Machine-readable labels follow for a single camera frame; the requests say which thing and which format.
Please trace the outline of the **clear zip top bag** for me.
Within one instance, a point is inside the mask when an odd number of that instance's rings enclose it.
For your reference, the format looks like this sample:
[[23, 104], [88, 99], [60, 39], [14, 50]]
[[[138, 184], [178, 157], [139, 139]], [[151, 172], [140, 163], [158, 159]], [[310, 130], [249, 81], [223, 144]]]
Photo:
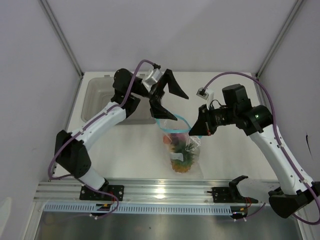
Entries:
[[176, 175], [188, 179], [202, 179], [203, 172], [199, 163], [201, 137], [189, 136], [191, 125], [184, 117], [177, 114], [175, 117], [177, 120], [155, 120], [162, 132], [169, 165]]

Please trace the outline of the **purple red onion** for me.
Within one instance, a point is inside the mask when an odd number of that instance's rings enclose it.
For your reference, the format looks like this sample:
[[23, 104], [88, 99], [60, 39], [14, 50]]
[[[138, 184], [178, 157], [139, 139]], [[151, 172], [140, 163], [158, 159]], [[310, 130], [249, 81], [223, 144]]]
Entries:
[[178, 146], [182, 143], [186, 143], [186, 135], [184, 133], [172, 133], [170, 135], [171, 144], [173, 146]]

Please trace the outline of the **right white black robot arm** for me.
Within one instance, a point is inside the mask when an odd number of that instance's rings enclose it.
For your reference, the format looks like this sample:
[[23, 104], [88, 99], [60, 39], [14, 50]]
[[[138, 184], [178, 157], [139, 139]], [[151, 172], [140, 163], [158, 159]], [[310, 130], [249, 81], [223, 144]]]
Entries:
[[260, 149], [274, 171], [278, 183], [272, 184], [242, 175], [229, 182], [228, 196], [234, 202], [250, 197], [271, 206], [281, 218], [288, 218], [313, 200], [318, 201], [320, 183], [314, 181], [298, 163], [280, 135], [273, 115], [263, 105], [252, 106], [246, 89], [234, 84], [222, 89], [225, 104], [214, 108], [214, 93], [199, 88], [197, 96], [206, 100], [190, 136], [211, 136], [219, 126], [235, 125]]

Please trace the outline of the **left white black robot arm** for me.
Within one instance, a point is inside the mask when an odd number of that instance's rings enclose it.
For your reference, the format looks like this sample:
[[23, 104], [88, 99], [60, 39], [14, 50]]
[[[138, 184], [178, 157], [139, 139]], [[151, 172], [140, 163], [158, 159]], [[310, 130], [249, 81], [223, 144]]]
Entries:
[[172, 70], [160, 71], [160, 66], [144, 77], [125, 68], [113, 76], [114, 95], [110, 102], [84, 126], [72, 131], [60, 131], [56, 135], [53, 161], [62, 166], [79, 182], [91, 189], [97, 200], [108, 196], [108, 181], [92, 166], [88, 151], [93, 144], [113, 126], [129, 118], [138, 108], [141, 98], [148, 99], [150, 114], [155, 119], [177, 120], [177, 117], [162, 106], [167, 87], [170, 94], [188, 99], [179, 86]]

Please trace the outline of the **orange toy pineapple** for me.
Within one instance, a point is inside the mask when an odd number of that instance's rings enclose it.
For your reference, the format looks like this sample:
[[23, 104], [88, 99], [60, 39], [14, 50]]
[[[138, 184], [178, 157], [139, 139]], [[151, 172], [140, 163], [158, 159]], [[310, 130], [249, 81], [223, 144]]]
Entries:
[[171, 143], [168, 149], [171, 167], [176, 173], [189, 172], [199, 159], [199, 145], [191, 140], [177, 146]]

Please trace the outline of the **small orange pumpkin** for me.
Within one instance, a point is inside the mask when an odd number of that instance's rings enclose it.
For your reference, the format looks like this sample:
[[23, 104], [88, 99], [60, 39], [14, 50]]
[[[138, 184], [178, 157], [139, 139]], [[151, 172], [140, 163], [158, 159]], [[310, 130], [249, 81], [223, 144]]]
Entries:
[[163, 140], [163, 143], [166, 144], [166, 145], [171, 143], [171, 139], [166, 135], [163, 136], [162, 140]]

